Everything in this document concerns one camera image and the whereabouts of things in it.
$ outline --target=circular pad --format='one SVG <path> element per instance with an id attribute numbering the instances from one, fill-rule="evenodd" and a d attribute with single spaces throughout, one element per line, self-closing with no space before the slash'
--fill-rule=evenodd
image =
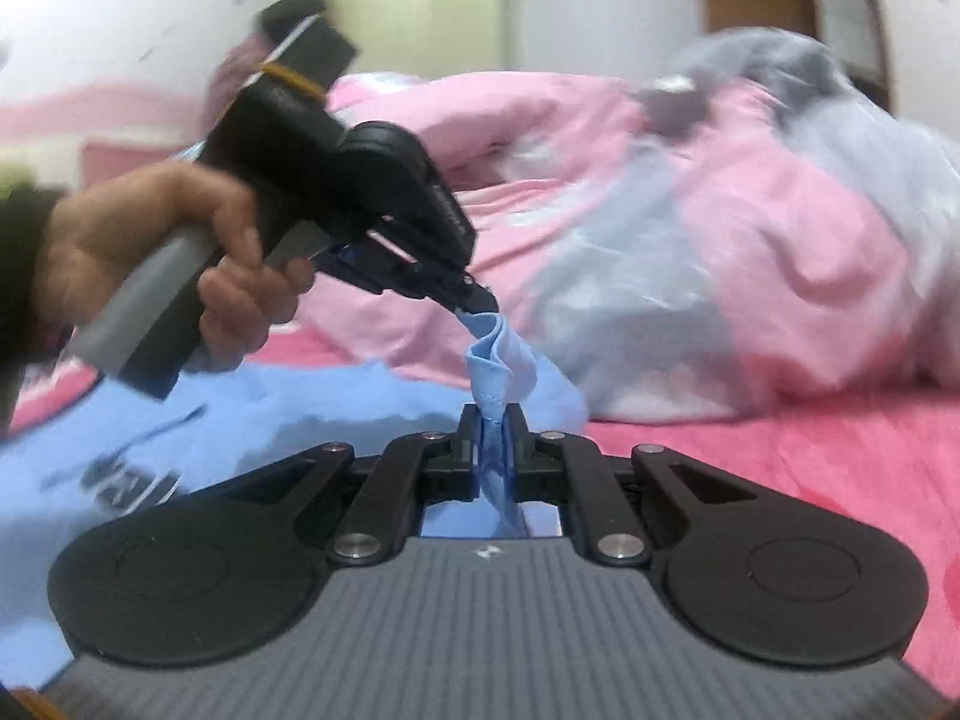
<path id="1" fill-rule="evenodd" d="M 50 605 L 77 647 L 142 666 L 209 664 L 306 611 L 318 563 L 289 522 L 240 501 L 193 503 L 94 529 L 56 559 Z"/>
<path id="2" fill-rule="evenodd" d="M 665 587 L 718 645 L 807 668 L 900 653 L 926 605 L 923 567 L 899 541 L 800 503 L 709 507 L 669 557 Z"/>

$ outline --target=rubber band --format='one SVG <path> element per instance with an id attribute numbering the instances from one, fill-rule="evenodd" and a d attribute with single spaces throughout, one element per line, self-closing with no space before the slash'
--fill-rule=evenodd
<path id="1" fill-rule="evenodd" d="M 34 690 L 18 688 L 11 690 L 11 696 L 16 698 L 21 707 L 30 712 L 35 720 L 67 720 L 63 712 Z"/>
<path id="2" fill-rule="evenodd" d="M 282 81 L 287 86 L 301 93 L 301 95 L 306 95 L 306 97 L 311 98 L 311 100 L 317 100 L 317 103 L 320 103 L 320 105 L 326 103 L 325 88 L 311 81 L 303 74 L 298 73 L 296 70 L 278 65 L 277 62 L 263 62 L 257 66 L 257 69 L 266 76 Z"/>

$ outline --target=fingers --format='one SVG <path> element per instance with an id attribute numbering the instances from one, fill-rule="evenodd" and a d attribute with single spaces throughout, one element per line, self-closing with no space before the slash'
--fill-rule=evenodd
<path id="1" fill-rule="evenodd" d="M 200 276 L 197 290 L 206 307 L 200 331 L 217 367 L 236 367 L 266 343 L 270 320 L 227 274 L 210 269 Z"/>
<path id="2" fill-rule="evenodd" d="M 272 268 L 251 271 L 238 266 L 229 257 L 217 271 L 239 290 L 253 298 L 270 324 L 285 324 L 296 314 L 296 292 L 283 274 Z"/>
<path id="3" fill-rule="evenodd" d="M 313 287 L 316 272 L 313 269 L 313 263 L 309 260 L 296 259 L 287 263 L 283 272 L 286 274 L 287 281 L 297 295 L 306 295 Z"/>
<path id="4" fill-rule="evenodd" d="M 296 314 L 296 295 L 313 286 L 308 260 L 293 260 L 281 274 L 271 268 L 248 269 L 229 257 L 205 271 L 197 285 L 206 311 L 200 331 L 215 370 L 231 370 L 267 341 L 270 325 Z"/>
<path id="5" fill-rule="evenodd" d="M 227 254 L 247 268 L 259 268 L 263 247 L 256 232 L 253 190 L 226 173 L 189 162 L 164 165 L 162 180 L 180 218 L 208 221 Z"/>

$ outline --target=pink bedsheet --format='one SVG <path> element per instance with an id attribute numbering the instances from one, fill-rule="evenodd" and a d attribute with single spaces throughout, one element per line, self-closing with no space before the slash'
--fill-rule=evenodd
<path id="1" fill-rule="evenodd" d="M 594 422 L 589 435 L 611 455 L 660 443 L 899 538 L 930 584 L 906 659 L 960 694 L 960 398 L 851 395 L 734 424 Z"/>

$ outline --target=blue cloth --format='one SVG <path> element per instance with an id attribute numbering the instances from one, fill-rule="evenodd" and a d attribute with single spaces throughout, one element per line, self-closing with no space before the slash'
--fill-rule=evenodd
<path id="1" fill-rule="evenodd" d="M 502 418 L 506 403 L 518 400 L 533 430 L 583 427 L 576 389 L 499 317 L 464 317 L 464 324 L 479 338 L 467 364 L 485 418 Z M 247 362 L 232 373 L 181 376 L 164 403 L 104 382 L 0 451 L 0 680 L 39 686 L 69 660 L 46 576 L 82 531 L 327 440 L 368 455 L 397 436 L 454 430 L 469 399 L 397 378 L 378 362 L 324 370 Z M 490 495 L 491 482 L 483 489 Z M 506 504 L 481 498 L 431 507 L 422 532 L 489 538 Z M 532 532 L 555 532 L 556 513 L 544 516 L 545 509 L 523 512 Z"/>

